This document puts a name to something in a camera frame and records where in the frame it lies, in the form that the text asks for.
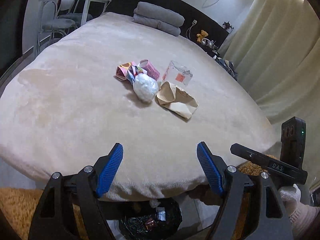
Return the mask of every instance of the beige curtain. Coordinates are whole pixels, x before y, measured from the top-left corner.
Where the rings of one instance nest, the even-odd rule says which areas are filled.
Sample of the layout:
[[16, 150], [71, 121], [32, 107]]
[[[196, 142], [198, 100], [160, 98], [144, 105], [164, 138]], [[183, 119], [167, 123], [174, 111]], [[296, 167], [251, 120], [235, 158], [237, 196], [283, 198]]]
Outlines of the beige curtain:
[[320, 21], [307, 0], [255, 0], [228, 47], [238, 82], [281, 132], [293, 116], [307, 123], [303, 168], [320, 182]]

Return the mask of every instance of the brown paper bag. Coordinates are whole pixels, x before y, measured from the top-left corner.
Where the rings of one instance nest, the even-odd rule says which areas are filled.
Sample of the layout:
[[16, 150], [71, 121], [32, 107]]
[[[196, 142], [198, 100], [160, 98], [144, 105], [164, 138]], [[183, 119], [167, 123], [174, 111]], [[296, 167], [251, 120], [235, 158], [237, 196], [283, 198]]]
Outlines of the brown paper bag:
[[190, 119], [197, 110], [199, 102], [185, 90], [170, 82], [164, 82], [157, 93], [159, 104], [186, 119]]

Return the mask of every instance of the orange label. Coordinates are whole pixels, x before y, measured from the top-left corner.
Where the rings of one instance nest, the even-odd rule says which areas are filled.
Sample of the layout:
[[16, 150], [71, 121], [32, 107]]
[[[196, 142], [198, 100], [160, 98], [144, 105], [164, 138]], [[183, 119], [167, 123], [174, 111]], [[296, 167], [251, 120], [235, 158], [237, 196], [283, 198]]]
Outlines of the orange label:
[[185, 78], [185, 76], [184, 75], [181, 75], [180, 73], [177, 75], [177, 77], [176, 77], [176, 81], [179, 81], [179, 82], [183, 82], [183, 80], [184, 80], [184, 78]]

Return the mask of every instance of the beige blanket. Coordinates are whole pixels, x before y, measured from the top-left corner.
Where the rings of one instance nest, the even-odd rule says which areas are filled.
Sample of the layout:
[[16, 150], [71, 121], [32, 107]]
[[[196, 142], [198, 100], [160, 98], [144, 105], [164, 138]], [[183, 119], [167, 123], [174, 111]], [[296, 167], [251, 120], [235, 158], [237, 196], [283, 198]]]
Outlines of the beige blanket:
[[[186, 121], [141, 103], [129, 82], [114, 77], [124, 62], [149, 59], [164, 73], [171, 60], [193, 73], [187, 92], [199, 107]], [[196, 157], [205, 141], [227, 164], [240, 143], [268, 149], [276, 134], [241, 86], [200, 47], [107, 13], [46, 48], [0, 98], [0, 156], [23, 174], [47, 180], [78, 173], [109, 153], [124, 158], [106, 197], [146, 200], [178, 195], [207, 183]]]

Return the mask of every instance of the metal bolt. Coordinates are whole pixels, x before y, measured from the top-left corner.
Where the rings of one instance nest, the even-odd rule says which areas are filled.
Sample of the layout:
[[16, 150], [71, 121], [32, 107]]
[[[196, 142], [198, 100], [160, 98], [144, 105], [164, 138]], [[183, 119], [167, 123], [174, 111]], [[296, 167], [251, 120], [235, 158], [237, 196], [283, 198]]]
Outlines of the metal bolt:
[[54, 174], [52, 174], [52, 177], [53, 177], [54, 179], [57, 179], [57, 178], [60, 177], [60, 173], [55, 172]]
[[228, 167], [228, 171], [234, 173], [234, 172], [237, 171], [237, 168], [236, 168], [235, 166], [229, 166], [229, 167]]
[[86, 166], [86, 167], [84, 167], [84, 172], [86, 172], [86, 173], [90, 173], [92, 170], [93, 170], [93, 168], [92, 168], [92, 166]]
[[263, 177], [264, 179], [269, 178], [269, 174], [266, 172], [261, 173], [261, 177]]

